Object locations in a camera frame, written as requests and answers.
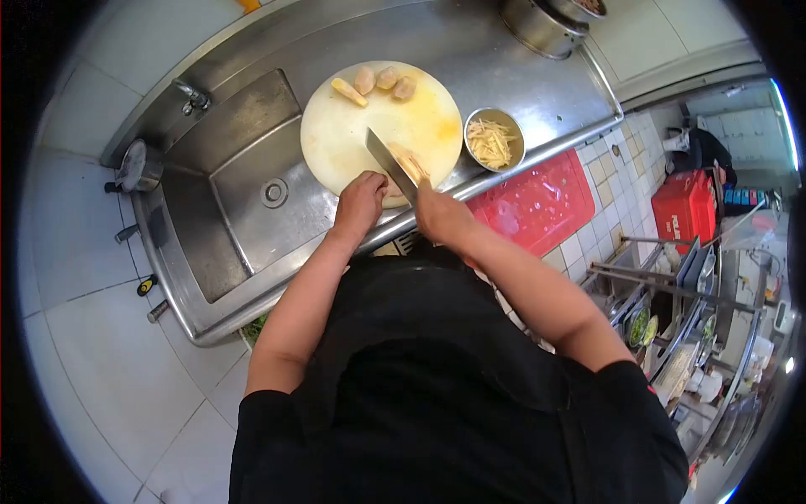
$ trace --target faucet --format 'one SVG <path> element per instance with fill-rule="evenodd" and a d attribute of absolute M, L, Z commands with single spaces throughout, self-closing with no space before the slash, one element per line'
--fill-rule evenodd
<path fill-rule="evenodd" d="M 182 114 L 191 115 L 194 110 L 207 110 L 207 107 L 210 106 L 210 99 L 206 94 L 201 93 L 196 88 L 185 84 L 179 79 L 173 79 L 172 82 L 182 93 L 185 93 L 185 96 L 188 97 L 188 101 L 182 106 Z"/>

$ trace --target red cutting board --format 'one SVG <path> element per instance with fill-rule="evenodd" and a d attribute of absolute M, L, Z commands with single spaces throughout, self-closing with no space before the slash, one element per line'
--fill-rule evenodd
<path fill-rule="evenodd" d="M 467 202 L 476 220 L 542 257 L 596 213 L 574 149 L 535 165 Z"/>

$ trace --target peeled potato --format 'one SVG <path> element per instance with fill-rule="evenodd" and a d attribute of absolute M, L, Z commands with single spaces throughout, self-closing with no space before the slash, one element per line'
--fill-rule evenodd
<path fill-rule="evenodd" d="M 382 90 L 390 90 L 397 84 L 397 79 L 399 78 L 401 78 L 401 73 L 395 67 L 388 66 L 378 72 L 376 85 Z"/>
<path fill-rule="evenodd" d="M 416 88 L 417 81 L 415 81 L 412 77 L 403 77 L 397 81 L 395 89 L 392 91 L 392 98 L 399 102 L 408 100 L 414 96 L 414 91 Z"/>
<path fill-rule="evenodd" d="M 355 75 L 355 82 L 353 83 L 355 90 L 361 94 L 367 94 L 375 87 L 375 72 L 368 66 L 362 66 L 358 69 Z"/>
<path fill-rule="evenodd" d="M 369 102 L 366 98 L 364 98 L 361 93 L 356 91 L 353 86 L 351 86 L 347 81 L 344 79 L 340 79 L 336 77 L 333 81 L 330 82 L 330 85 L 333 86 L 333 89 L 337 90 L 344 96 L 350 99 L 351 102 L 360 106 L 361 108 L 365 108 Z"/>

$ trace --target stainless steel counter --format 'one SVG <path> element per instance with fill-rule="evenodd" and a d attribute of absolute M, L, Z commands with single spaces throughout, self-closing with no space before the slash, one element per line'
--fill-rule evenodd
<path fill-rule="evenodd" d="M 170 155 L 171 147 L 204 120 L 203 115 L 181 115 L 184 97 L 168 89 L 171 77 L 209 91 L 214 111 L 216 104 L 225 103 L 259 77 L 281 69 L 304 108 L 332 73 L 365 60 L 400 60 L 424 69 L 451 92 L 463 119 L 476 108 L 494 106 L 521 124 L 526 158 L 507 173 L 483 170 L 463 152 L 440 185 L 459 200 L 472 198 L 623 119 L 602 72 L 584 50 L 564 61 L 540 57 L 512 36 L 495 2 L 302 0 L 239 25 L 237 32 L 219 39 L 221 43 L 206 47 L 206 53 L 195 52 L 193 61 L 178 65 L 160 83 L 163 89 L 158 86 L 149 94 L 147 103 L 115 135 L 104 155 L 107 164 L 114 165 L 138 135 L 161 142 Z M 145 230 L 146 252 L 166 298 L 191 341 L 200 346 L 214 344 L 271 309 L 323 237 L 322 233 L 311 239 L 209 302 L 177 239 L 162 186 L 132 199 L 140 229 Z M 415 226 L 412 209 L 386 210 L 357 253 L 370 252 Z"/>

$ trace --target hand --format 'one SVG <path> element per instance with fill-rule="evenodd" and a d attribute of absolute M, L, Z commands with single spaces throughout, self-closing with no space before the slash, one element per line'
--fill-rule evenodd
<path fill-rule="evenodd" d="M 435 244 L 445 244 L 458 252 L 463 237 L 478 224 L 462 202 L 434 191 L 428 179 L 420 181 L 417 193 L 417 226 Z"/>
<path fill-rule="evenodd" d="M 383 211 L 388 180 L 378 172 L 366 171 L 355 178 L 339 195 L 336 218 L 330 234 L 348 240 L 358 247 L 367 232 L 375 226 Z"/>

